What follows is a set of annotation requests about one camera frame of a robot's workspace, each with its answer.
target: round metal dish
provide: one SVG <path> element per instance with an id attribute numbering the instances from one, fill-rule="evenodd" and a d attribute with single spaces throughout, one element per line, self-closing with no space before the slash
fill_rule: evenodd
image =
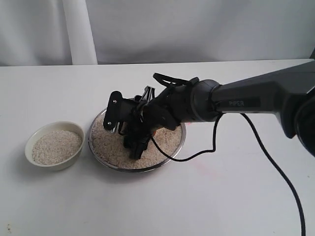
<path id="1" fill-rule="evenodd" d="M 97 119 L 97 117 L 103 115 L 104 113 L 106 112 L 106 109 L 103 110 L 102 112 L 100 112 L 96 118 L 94 119 L 94 121 L 92 122 L 92 125 L 90 126 L 90 130 L 89 130 L 89 136 L 88 136 L 88 143 L 89 143 L 89 148 L 93 154 L 93 156 L 96 158 L 96 160 L 98 160 L 101 164 L 103 164 L 104 166 L 107 166 L 113 170 L 116 170 L 116 171 L 121 171 L 121 172 L 129 172 L 129 173 L 139 173 L 139 172 L 147 172 L 147 171 L 151 171 L 151 170 L 154 170 L 158 167 L 161 167 L 163 165 L 165 165 L 167 162 L 170 161 L 170 159 L 165 159 L 164 161 L 154 165 L 154 166 L 150 166 L 150 167 L 146 167 L 146 168 L 142 168 L 142 169 L 123 169 L 123 168 L 119 168 L 117 166 L 113 166 L 111 164 L 109 164 L 108 162 L 104 161 L 103 159 L 101 159 L 99 156 L 97 156 L 94 151 L 93 151 L 93 145 L 92 145 L 92 129 L 93 129 L 93 126 L 95 124 L 95 121 Z M 178 145 L 178 147 L 176 148 L 176 150 L 174 151 L 174 153 L 171 155 L 172 157 L 175 157 L 179 151 L 182 149 L 183 145 L 184 145 L 184 142 L 185 142 L 185 138 L 186 138 L 186 127 L 185 127 L 185 124 L 181 124 L 181 128 L 182 128 L 182 138 L 181 138 L 181 141 Z"/>

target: white wall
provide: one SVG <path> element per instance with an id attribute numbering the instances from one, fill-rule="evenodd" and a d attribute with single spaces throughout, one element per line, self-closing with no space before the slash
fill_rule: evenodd
<path id="1" fill-rule="evenodd" d="M 315 0 L 86 3 L 99 63 L 299 59 L 315 47 Z M 0 0 L 0 65 L 69 63 L 62 0 Z"/>

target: uncooked rice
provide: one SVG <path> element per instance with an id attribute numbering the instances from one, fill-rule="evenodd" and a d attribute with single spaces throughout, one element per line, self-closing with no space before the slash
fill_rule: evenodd
<path id="1" fill-rule="evenodd" d="M 121 169 L 143 169 L 157 165 L 166 160 L 166 157 L 159 152 L 152 141 L 149 141 L 148 148 L 142 153 L 140 160 L 129 158 L 129 150 L 124 148 L 124 137 L 118 132 L 111 134 L 104 130 L 103 120 L 105 113 L 95 119 L 92 127 L 92 149 L 103 161 Z M 179 146 L 182 138 L 182 128 L 177 127 L 175 131 L 167 129 L 157 130 L 154 139 L 160 148 L 168 155 L 172 155 Z"/>
<path id="2" fill-rule="evenodd" d="M 56 130 L 41 137 L 32 149 L 33 160 L 42 165 L 63 162 L 79 150 L 82 138 L 71 131 Z"/>

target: black cable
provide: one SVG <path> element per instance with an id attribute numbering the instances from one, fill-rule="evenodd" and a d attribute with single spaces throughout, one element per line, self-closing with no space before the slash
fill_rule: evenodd
<path id="1" fill-rule="evenodd" d="M 167 158 L 173 160 L 173 161 L 177 161 L 177 162 L 184 162 L 184 161 L 189 161 L 201 154 L 204 153 L 208 153 L 208 152 L 215 152 L 216 151 L 216 134 L 217 134 L 217 126 L 218 126 L 218 122 L 220 120 L 220 118 L 222 117 L 223 114 L 220 114 L 215 122 L 214 128 L 213 128 L 213 139 L 212 139 L 212 145 L 213 145 L 213 149 L 212 150 L 204 150 L 204 151 L 200 151 L 198 153 L 196 153 L 195 155 L 188 157 L 186 159 L 175 159 L 169 155 L 167 155 L 159 146 L 158 144 L 155 142 L 154 138 L 151 136 L 151 140 L 154 143 L 154 145 L 157 147 L 157 149 Z M 264 152 L 264 154 L 266 155 L 266 157 L 268 158 L 268 160 L 271 162 L 271 164 L 276 168 L 276 170 L 279 172 L 279 174 L 282 176 L 282 178 L 284 178 L 284 180 L 286 181 L 286 183 L 289 185 L 289 188 L 291 189 L 293 196 L 295 198 L 298 210 L 299 210 L 299 216 L 300 216 L 300 222 L 301 222 L 301 236 L 306 236 L 306 230 L 305 230 L 305 217 L 304 217 L 304 213 L 303 213 L 303 208 L 302 208 L 302 204 L 299 198 L 299 195 L 297 194 L 293 184 L 291 183 L 291 181 L 289 180 L 289 178 L 285 175 L 285 173 L 283 172 L 283 170 L 277 165 L 277 163 L 274 161 L 274 159 L 272 159 L 272 157 L 270 156 L 270 154 L 268 153 L 267 149 L 265 148 L 264 144 L 262 143 L 260 136 L 254 126 L 254 124 L 252 123 L 252 121 L 250 120 L 250 118 L 246 115 L 241 113 L 241 115 L 246 119 L 246 121 L 248 122 L 248 124 L 250 125 L 250 127 L 252 128 L 252 131 L 258 141 L 258 144 L 261 148 L 261 150 Z"/>
<path id="2" fill-rule="evenodd" d="M 171 159 L 172 161 L 177 161 L 177 162 L 184 162 L 184 161 L 189 161 L 189 160 L 192 160 L 193 158 L 201 155 L 201 154 L 204 154 L 204 153 L 210 153 L 210 152 L 215 152 L 216 149 L 217 149 L 217 145 L 216 145 L 216 139 L 217 139 L 217 127 L 218 127 L 218 123 L 219 123 L 219 120 L 221 119 L 221 117 L 223 116 L 223 114 L 220 114 L 218 115 L 217 119 L 216 119 L 216 122 L 215 122 L 215 125 L 213 127 L 213 138 L 212 138 L 212 150 L 203 150 L 203 151 L 200 151 L 188 158 L 185 158 L 185 159 L 176 159 L 176 158 L 173 158 L 169 155 L 167 155 L 159 146 L 158 144 L 156 143 L 156 141 L 154 140 L 154 138 L 150 137 L 150 139 L 152 140 L 152 142 L 154 143 L 154 145 L 157 147 L 157 149 L 164 155 L 166 156 L 167 158 Z"/>
<path id="3" fill-rule="evenodd" d="M 281 168 L 277 165 L 277 163 L 274 161 L 274 159 L 272 159 L 272 157 L 268 153 L 267 149 L 265 148 L 264 144 L 262 143 L 262 141 L 261 141 L 261 139 L 259 137 L 259 134 L 258 134 L 254 124 L 250 120 L 250 118 L 246 114 L 241 114 L 241 115 L 247 120 L 248 124 L 250 124 L 250 126 L 252 128 L 252 131 L 254 132 L 254 135 L 255 135 L 255 137 L 256 137 L 256 139 L 258 141 L 258 144 L 259 144 L 260 148 L 262 149 L 262 151 L 264 152 L 264 154 L 266 155 L 266 157 L 268 158 L 268 160 L 277 169 L 279 174 L 282 176 L 282 178 L 284 178 L 286 183 L 289 185 L 289 188 L 291 189 L 291 191 L 293 193 L 293 196 L 295 198 L 295 201 L 296 201 L 296 204 L 297 204 L 297 208 L 299 209 L 299 215 L 300 215 L 300 221 L 301 221 L 301 236 L 305 236 L 306 235 L 306 232 L 305 232 L 305 218 L 304 218 L 303 208 L 302 208 L 302 204 L 301 204 L 299 195 L 297 194 L 297 192 L 296 192 L 293 184 L 289 180 L 289 178 L 285 175 L 283 170 L 281 170 Z"/>

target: white bowl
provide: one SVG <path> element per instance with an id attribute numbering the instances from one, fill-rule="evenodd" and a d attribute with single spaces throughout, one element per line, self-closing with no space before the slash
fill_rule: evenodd
<path id="1" fill-rule="evenodd" d="M 72 131 L 78 134 L 82 138 L 82 144 L 80 145 L 80 148 L 77 150 L 77 152 L 74 155 L 72 155 L 71 157 L 69 157 L 67 160 L 63 162 L 53 164 L 53 165 L 42 165 L 42 164 L 36 163 L 32 157 L 32 150 L 35 143 L 44 135 L 52 131 L 57 131 L 57 130 Z M 69 121 L 54 122 L 44 127 L 41 127 L 29 138 L 25 146 L 25 156 L 27 160 L 31 162 L 33 165 L 36 165 L 45 169 L 53 170 L 53 171 L 59 171 L 74 164 L 74 162 L 78 159 L 78 157 L 81 154 L 84 141 L 85 141 L 85 133 L 79 125 L 69 122 Z"/>

